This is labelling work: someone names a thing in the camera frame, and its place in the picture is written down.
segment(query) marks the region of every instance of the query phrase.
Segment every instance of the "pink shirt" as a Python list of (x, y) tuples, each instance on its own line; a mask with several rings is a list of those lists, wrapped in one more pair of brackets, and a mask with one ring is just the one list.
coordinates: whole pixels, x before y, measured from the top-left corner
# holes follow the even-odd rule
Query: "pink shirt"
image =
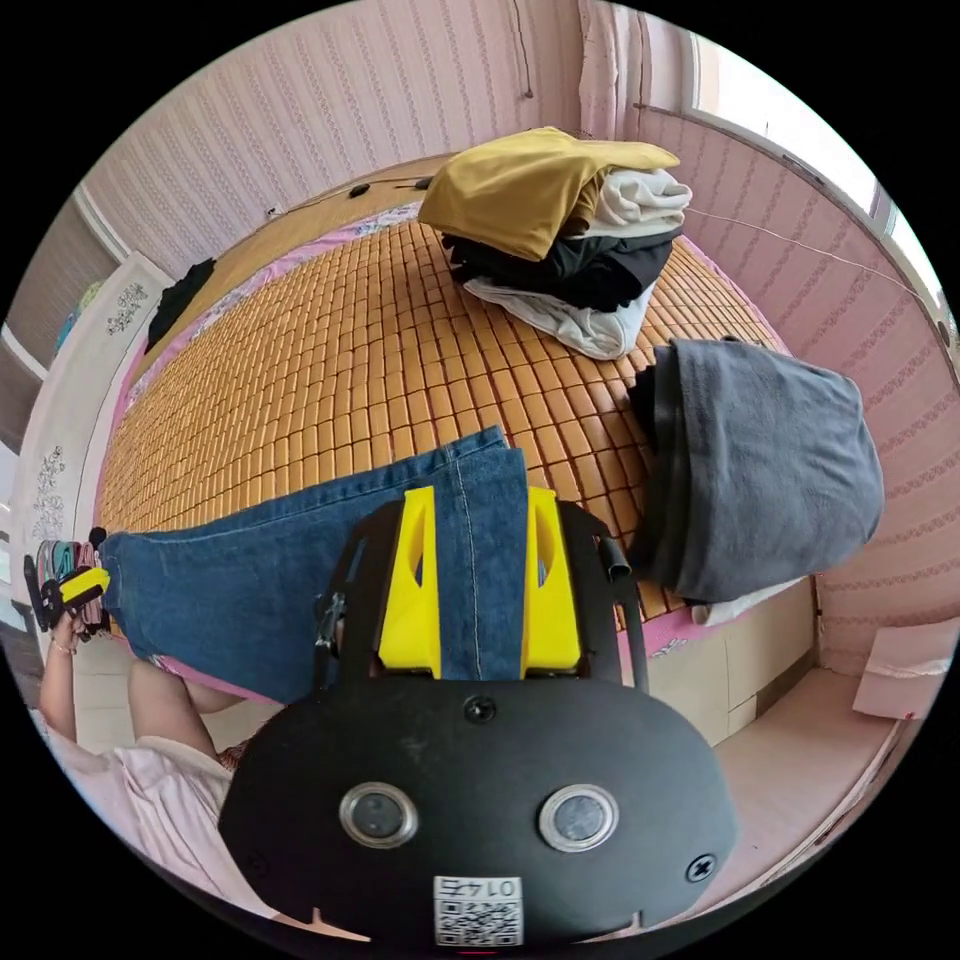
[(93, 754), (34, 722), (87, 804), (154, 863), (235, 906), (274, 918), (243, 878), (217, 829), (230, 774), (197, 750), (157, 737)]

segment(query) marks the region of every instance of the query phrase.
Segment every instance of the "blue jeans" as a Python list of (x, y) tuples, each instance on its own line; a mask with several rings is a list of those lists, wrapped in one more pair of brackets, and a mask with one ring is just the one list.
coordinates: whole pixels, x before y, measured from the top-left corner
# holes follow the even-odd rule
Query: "blue jeans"
[(113, 534), (104, 605), (137, 656), (290, 703), (310, 692), (313, 601), (352, 528), (423, 486), (435, 491), (442, 674), (518, 679), (527, 478), (497, 428), (193, 529)]

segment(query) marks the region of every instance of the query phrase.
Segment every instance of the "mat tile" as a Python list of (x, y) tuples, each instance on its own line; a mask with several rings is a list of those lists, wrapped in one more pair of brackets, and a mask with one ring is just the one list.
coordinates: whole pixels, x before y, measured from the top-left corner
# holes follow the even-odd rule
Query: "mat tile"
[[(682, 241), (636, 347), (597, 363), (465, 294), (416, 222), (308, 261), (187, 346), (119, 425), (107, 530), (192, 527), (500, 425), (532, 483), (625, 540), (652, 454), (626, 391), (672, 337), (777, 349), (743, 297)], [(643, 584), (646, 617), (681, 601)]]

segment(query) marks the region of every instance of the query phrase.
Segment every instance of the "screw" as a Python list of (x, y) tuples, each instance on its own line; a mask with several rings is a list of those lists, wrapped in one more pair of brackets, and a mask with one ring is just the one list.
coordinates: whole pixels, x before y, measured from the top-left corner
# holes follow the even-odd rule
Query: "screw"
[(463, 715), (470, 723), (488, 723), (497, 715), (497, 705), (490, 697), (471, 697), (463, 705)]
[(717, 866), (717, 858), (712, 853), (704, 853), (687, 867), (687, 882), (700, 883), (706, 880)]

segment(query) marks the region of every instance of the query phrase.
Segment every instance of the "gray fabric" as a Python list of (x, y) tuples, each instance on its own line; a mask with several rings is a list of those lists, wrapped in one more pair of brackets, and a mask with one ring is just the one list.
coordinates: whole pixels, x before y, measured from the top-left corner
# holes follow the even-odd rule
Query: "gray fabric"
[(660, 449), (631, 547), (640, 576), (721, 603), (870, 540), (883, 475), (852, 380), (747, 343), (655, 353)]

